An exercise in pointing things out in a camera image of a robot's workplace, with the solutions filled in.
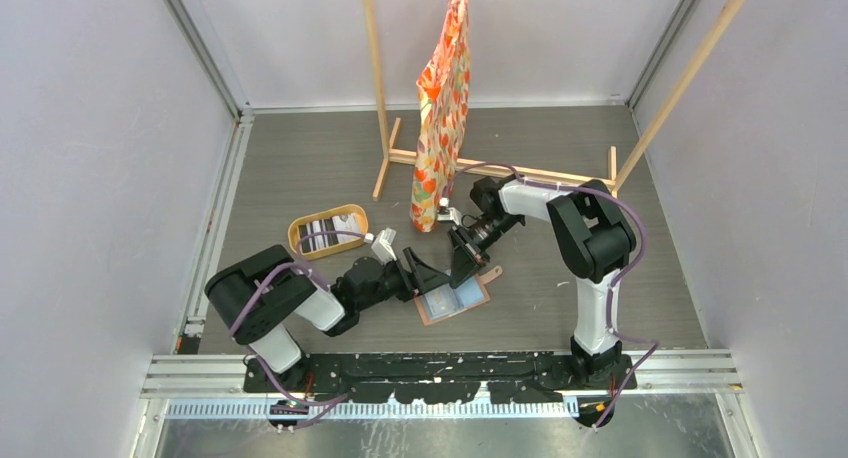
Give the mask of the pink blue card holder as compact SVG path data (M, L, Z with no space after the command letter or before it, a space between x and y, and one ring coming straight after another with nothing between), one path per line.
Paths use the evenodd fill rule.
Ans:
M414 303L422 323L430 326L488 303L491 297L487 285L502 274L503 268L497 265L466 280L456 289L443 285L415 297Z

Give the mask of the white VIP card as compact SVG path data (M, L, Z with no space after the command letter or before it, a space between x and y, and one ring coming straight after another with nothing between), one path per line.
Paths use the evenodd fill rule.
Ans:
M363 229L355 214L342 214L332 217L334 229L337 231L347 231L362 234Z

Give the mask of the yellow oval card tray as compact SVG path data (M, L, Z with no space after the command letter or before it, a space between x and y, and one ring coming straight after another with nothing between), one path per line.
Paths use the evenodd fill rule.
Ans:
M317 260L366 243L369 222L365 210L347 204L295 219L288 228L292 252Z

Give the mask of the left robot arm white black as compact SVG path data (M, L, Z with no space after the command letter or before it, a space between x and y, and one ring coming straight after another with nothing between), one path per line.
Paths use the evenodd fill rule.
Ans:
M284 325L290 315L335 337L356 326L368 308L392 298L408 302L451 282L412 249L403 255L405 262L358 258L325 286L277 244L217 272L204 294L231 338L256 355L259 369L280 390L293 392L305 383L307 367L306 352Z

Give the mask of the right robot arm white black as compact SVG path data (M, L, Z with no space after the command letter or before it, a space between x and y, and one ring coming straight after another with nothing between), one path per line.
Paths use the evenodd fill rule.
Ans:
M481 215L453 226L450 285L457 288L490 261L488 250L517 224L535 218L551 225L561 258L577 280L578 320L570 339L571 375L596 388L622 361L622 343L613 331L619 286L637 237L621 208L599 180L576 187L523 178L484 177L469 193Z

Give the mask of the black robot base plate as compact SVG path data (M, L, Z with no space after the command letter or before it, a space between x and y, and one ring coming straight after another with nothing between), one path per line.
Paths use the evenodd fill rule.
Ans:
M282 374L266 374L246 360L247 393L307 392L324 401L339 395L358 404L469 403L488 395L493 404L553 403L565 391L609 396L632 365L628 355L589 372L569 353L313 353Z

